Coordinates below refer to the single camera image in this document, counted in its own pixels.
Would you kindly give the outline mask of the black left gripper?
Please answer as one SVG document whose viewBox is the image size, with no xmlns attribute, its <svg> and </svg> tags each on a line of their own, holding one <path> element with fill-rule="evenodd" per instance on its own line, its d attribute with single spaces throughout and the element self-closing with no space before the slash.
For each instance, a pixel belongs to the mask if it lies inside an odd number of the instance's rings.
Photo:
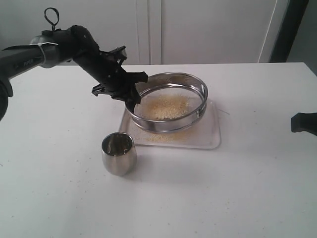
<svg viewBox="0 0 317 238">
<path fill-rule="evenodd" d="M 143 72 L 127 72 L 121 67 L 127 59 L 126 47 L 121 46 L 109 52 L 99 51 L 97 54 L 82 51 L 73 60 L 99 84 L 94 86 L 92 94 L 105 94 L 114 100 L 123 101 L 126 108 L 133 112 L 140 104 L 141 97 L 135 84 L 148 82 L 148 75 Z"/>
</svg>

